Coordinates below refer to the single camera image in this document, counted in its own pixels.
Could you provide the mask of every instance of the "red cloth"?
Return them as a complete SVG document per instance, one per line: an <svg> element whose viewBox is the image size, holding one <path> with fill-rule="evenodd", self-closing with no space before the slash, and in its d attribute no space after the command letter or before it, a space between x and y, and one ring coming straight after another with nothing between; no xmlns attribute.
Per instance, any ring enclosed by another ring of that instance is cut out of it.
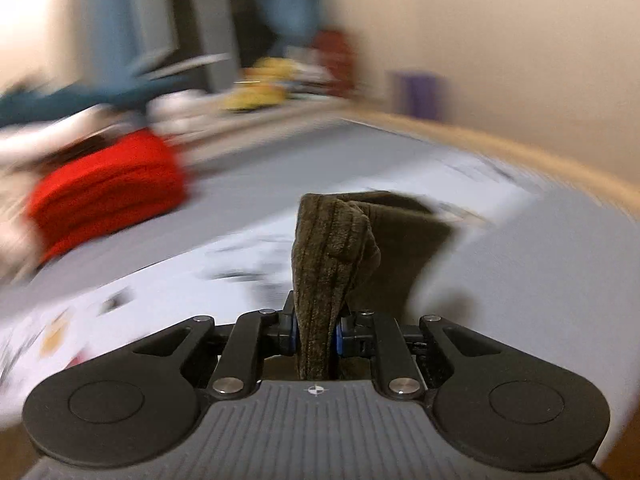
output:
<svg viewBox="0 0 640 480"><path fill-rule="evenodd" d="M46 261L185 199L185 177L174 152L144 129L47 175L27 213L46 242Z"/></svg>

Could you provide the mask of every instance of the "wall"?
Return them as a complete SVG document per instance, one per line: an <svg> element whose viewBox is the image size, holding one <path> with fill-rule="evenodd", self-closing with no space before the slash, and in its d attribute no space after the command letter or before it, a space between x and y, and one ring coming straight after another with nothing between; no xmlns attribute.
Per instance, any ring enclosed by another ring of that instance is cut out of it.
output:
<svg viewBox="0 0 640 480"><path fill-rule="evenodd" d="M0 0L0 91L30 76L60 86L79 78L72 0Z"/></svg>
<svg viewBox="0 0 640 480"><path fill-rule="evenodd" d="M449 120L640 183L640 0L327 0L367 94L386 71L446 76Z"/></svg>

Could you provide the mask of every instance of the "brown cloth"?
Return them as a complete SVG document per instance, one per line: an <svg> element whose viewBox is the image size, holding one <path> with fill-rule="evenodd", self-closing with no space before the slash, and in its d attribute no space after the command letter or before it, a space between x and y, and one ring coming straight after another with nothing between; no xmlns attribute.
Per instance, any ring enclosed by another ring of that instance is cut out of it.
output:
<svg viewBox="0 0 640 480"><path fill-rule="evenodd" d="M330 345L345 304L402 319L414 280L451 232L417 200L387 191L303 196L291 255L298 377L332 378Z"/></svg>

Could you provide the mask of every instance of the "purple object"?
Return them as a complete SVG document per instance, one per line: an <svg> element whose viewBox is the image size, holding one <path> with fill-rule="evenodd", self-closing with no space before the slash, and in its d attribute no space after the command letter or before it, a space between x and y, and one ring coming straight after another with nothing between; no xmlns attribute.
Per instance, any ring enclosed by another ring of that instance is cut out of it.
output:
<svg viewBox="0 0 640 480"><path fill-rule="evenodd" d="M393 112L442 121L443 78L428 72L393 72Z"/></svg>

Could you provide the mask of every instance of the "gray ribbed plate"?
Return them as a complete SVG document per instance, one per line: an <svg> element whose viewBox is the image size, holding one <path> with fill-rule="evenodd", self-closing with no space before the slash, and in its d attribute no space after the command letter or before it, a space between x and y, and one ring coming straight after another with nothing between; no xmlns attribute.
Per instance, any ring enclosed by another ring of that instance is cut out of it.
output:
<svg viewBox="0 0 640 480"><path fill-rule="evenodd" d="M604 476L587 464L518 474L478 463L453 449L417 403L386 399L370 381L263 381L247 399L215 403L191 436L155 460L117 470L83 471L43 458L24 480L327 478L602 480Z"/></svg>

